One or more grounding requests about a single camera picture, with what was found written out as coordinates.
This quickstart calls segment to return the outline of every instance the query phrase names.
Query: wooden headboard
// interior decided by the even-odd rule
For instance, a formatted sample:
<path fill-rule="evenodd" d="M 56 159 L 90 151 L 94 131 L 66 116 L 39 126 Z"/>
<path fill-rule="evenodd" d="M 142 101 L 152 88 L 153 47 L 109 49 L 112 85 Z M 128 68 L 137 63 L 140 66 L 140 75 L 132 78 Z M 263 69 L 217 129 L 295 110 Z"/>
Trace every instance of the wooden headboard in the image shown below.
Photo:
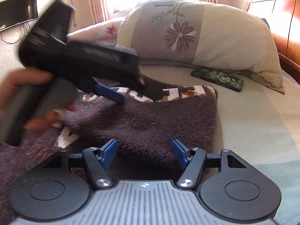
<path fill-rule="evenodd" d="M 300 0 L 247 0 L 244 10 L 266 19 L 281 68 L 300 83 Z"/>

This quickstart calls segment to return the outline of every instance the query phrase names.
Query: television screen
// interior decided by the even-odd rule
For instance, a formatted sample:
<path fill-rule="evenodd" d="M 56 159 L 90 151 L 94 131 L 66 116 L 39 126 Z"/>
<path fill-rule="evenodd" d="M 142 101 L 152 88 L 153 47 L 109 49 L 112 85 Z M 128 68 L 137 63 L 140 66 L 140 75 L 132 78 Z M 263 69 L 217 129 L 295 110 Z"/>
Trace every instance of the television screen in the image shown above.
<path fill-rule="evenodd" d="M 0 2 L 0 32 L 35 19 L 38 19 L 37 0 L 5 0 Z"/>

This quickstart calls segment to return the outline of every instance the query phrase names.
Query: purple towel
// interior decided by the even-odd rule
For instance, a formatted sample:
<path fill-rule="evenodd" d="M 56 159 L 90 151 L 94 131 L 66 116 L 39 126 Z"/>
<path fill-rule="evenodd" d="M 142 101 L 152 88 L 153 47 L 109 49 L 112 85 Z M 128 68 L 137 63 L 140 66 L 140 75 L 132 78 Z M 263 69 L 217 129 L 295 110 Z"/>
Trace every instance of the purple towel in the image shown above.
<path fill-rule="evenodd" d="M 120 86 L 115 82 L 102 83 Z M 114 183 L 118 179 L 176 181 L 182 170 L 172 155 L 174 139 L 189 148 L 200 147 L 209 152 L 217 114 L 214 89 L 159 84 L 165 89 L 165 96 L 158 102 L 127 88 L 116 89 L 126 96 L 123 105 L 80 92 L 78 107 L 66 113 L 62 129 L 51 130 L 40 138 L 24 139 L 21 147 L 1 144 L 0 224 L 13 219 L 7 201 L 11 183 L 59 148 L 79 153 L 88 147 L 101 147 L 111 138 L 117 139 L 118 154 L 107 171 Z M 72 172 L 86 180 L 83 169 Z"/>

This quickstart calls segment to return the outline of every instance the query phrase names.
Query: phone case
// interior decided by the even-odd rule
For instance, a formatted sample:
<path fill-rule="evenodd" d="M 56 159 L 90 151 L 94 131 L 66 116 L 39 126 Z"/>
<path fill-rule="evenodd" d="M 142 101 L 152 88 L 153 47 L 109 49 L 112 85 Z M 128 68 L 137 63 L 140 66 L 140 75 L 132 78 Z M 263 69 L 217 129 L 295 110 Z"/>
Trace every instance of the phone case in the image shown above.
<path fill-rule="evenodd" d="M 242 90 L 243 79 L 232 74 L 224 73 L 207 67 L 196 67 L 191 72 L 191 75 L 193 77 L 224 86 L 236 92 L 240 92 Z"/>

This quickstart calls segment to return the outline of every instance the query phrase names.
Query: hand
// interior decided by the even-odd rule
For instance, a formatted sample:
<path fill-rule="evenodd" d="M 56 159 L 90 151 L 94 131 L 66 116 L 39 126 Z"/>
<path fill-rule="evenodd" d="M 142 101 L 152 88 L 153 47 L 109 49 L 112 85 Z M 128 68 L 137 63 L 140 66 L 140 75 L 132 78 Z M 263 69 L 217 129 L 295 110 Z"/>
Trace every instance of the hand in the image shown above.
<path fill-rule="evenodd" d="M 52 77 L 53 75 L 51 73 L 36 68 L 20 69 L 9 73 L 0 85 L 0 118 L 4 115 L 7 103 L 18 85 L 42 85 L 49 82 Z M 74 102 L 70 102 L 64 106 L 64 108 L 69 111 L 74 111 L 75 104 Z M 60 118 L 59 113 L 50 111 L 45 115 L 44 119 L 29 120 L 24 125 L 24 129 L 32 136 L 41 136 L 52 127 L 52 124 L 59 123 Z"/>

